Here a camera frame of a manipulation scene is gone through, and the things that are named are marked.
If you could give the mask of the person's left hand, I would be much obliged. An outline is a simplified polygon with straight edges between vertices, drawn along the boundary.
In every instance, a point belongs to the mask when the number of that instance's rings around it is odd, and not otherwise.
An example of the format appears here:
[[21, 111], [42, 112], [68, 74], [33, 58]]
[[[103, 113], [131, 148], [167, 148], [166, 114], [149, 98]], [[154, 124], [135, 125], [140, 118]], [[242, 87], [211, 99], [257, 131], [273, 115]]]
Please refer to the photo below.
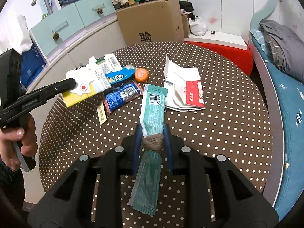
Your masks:
[[12, 171], [18, 171], [21, 165], [14, 148], [14, 144], [20, 142], [20, 152], [23, 156], [33, 157], [37, 154], [38, 144], [35, 120], [29, 114], [27, 116], [27, 129], [3, 128], [1, 129], [1, 159]]

